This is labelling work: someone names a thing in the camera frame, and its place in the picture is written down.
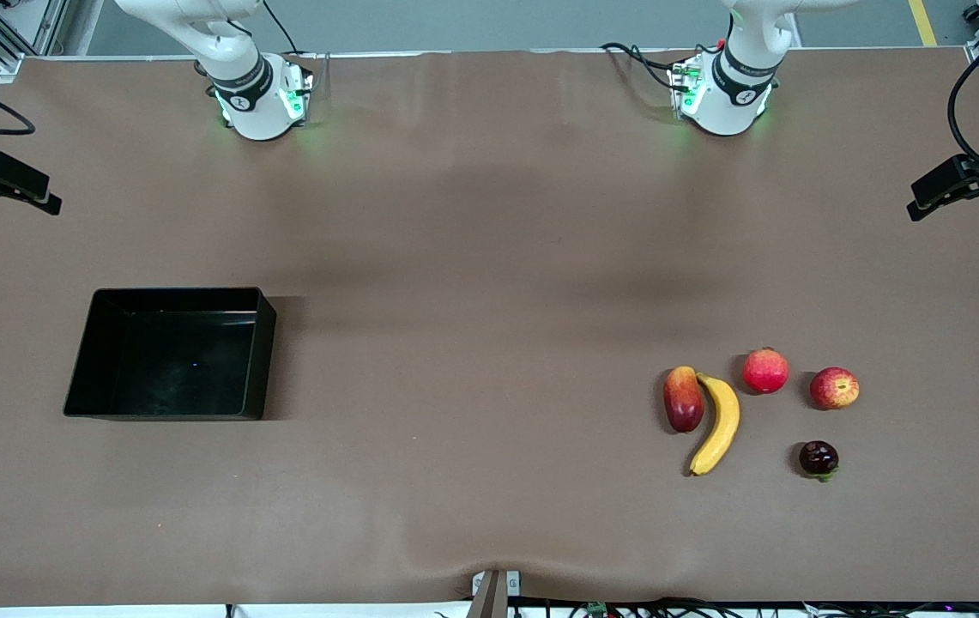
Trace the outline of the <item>black plastic box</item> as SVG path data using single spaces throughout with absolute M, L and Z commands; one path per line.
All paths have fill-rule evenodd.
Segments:
M 97 290 L 63 414 L 262 419 L 276 326 L 276 310 L 257 287 Z

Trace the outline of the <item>red yellow striped apple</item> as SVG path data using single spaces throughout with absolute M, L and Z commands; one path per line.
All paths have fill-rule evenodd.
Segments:
M 861 384 L 849 369 L 826 367 L 812 377 L 808 394 L 816 408 L 843 409 L 856 402 L 861 394 Z

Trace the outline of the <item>metal clamp bracket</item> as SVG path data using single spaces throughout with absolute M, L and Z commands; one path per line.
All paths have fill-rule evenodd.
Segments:
M 485 570 L 472 578 L 473 598 L 465 618 L 522 618 L 514 601 L 521 597 L 518 570 Z

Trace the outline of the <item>red yellow mango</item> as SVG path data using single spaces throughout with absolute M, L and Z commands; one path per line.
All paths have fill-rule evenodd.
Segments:
M 693 432 L 704 418 L 704 394 L 692 367 L 675 367 L 664 380 L 664 407 L 671 429 Z

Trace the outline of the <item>dark purple mangosteen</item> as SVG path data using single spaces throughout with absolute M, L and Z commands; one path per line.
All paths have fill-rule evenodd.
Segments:
M 819 482 L 830 481 L 841 467 L 838 450 L 821 439 L 803 443 L 796 458 L 803 476 Z

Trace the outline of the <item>red pomegranate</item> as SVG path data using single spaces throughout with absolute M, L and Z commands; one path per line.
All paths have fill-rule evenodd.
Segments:
M 755 394 L 780 391 L 789 380 L 787 357 L 774 348 L 753 349 L 741 365 L 741 379 Z

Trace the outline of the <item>yellow banana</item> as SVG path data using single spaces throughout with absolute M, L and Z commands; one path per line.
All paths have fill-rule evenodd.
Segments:
M 741 410 L 739 395 L 723 379 L 698 373 L 697 382 L 708 392 L 714 403 L 714 422 L 708 437 L 698 447 L 689 464 L 692 476 L 708 475 L 725 458 L 739 431 Z

